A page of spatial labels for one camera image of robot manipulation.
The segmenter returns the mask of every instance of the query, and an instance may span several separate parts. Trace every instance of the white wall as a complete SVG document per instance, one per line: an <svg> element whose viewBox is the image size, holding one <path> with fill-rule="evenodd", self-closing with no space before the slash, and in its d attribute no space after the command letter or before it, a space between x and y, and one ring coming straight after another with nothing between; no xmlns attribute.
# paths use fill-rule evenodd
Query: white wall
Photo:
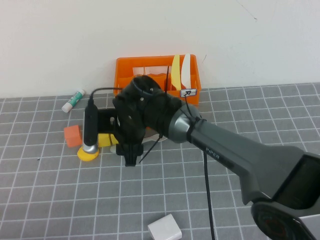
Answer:
<svg viewBox="0 0 320 240"><path fill-rule="evenodd" d="M185 53L203 88L319 82L320 1L0 0L0 97L91 91L118 57Z"/></svg>

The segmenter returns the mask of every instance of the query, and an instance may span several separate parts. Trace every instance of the gray grid mat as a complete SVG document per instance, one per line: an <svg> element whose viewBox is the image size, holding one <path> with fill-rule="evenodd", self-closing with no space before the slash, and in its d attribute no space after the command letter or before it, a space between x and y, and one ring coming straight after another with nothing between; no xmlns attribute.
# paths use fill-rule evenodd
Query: gray grid mat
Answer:
<svg viewBox="0 0 320 240"><path fill-rule="evenodd" d="M319 94L320 83L204 89L199 110L255 141L320 154ZM66 114L69 97L0 99L0 239L149 240L147 225L172 213L183 240L209 240L200 150L165 140L136 167L108 147L81 162L63 128L82 124L87 101ZM95 104L111 107L110 97ZM211 158L208 168L216 239L266 240L238 177Z"/></svg>

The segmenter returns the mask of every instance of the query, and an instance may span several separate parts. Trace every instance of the orange basket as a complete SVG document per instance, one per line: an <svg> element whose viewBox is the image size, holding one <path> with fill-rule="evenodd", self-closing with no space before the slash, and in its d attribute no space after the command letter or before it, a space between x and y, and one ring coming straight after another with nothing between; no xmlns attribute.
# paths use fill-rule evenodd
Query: orange basket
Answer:
<svg viewBox="0 0 320 240"><path fill-rule="evenodd" d="M180 72L182 68L182 63L185 55L180 55ZM174 56L143 56L143 57L120 57L116 60L115 67L115 78L114 78L114 87L115 88L124 88L127 86L131 80L137 75L134 75L134 68L147 68L147 67L163 67L171 66L174 60ZM148 74L149 77L153 78L161 87L162 90L165 90L165 83L167 73L160 74ZM188 95L187 101L190 104L198 105L199 104L199 92L201 90L201 83L199 79L197 59L195 55L190 55L190 80L191 88L193 94ZM181 100L185 100L183 93L186 88L181 85L181 91L176 90L174 86L171 85L171 74L168 76L168 94L178 97ZM115 95L118 94L118 90L113 91Z"/></svg>

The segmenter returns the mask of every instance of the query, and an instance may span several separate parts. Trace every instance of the glue stick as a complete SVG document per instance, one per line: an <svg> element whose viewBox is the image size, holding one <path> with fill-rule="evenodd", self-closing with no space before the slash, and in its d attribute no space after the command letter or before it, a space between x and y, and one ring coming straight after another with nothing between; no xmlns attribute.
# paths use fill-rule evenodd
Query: glue stick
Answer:
<svg viewBox="0 0 320 240"><path fill-rule="evenodd" d="M62 106L62 111L64 111L65 113L68 113L76 104L77 102L82 99L82 97L85 95L85 91L80 89L79 91L77 91L70 99L68 102L66 102L63 106Z"/></svg>

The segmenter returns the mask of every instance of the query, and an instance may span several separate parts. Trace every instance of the orange cube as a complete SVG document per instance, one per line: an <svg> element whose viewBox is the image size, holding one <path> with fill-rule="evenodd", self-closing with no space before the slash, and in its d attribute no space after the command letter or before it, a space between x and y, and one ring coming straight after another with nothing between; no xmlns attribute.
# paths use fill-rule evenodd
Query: orange cube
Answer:
<svg viewBox="0 0 320 240"><path fill-rule="evenodd" d="M82 145L82 135L78 125L64 128L64 138L69 148Z"/></svg>

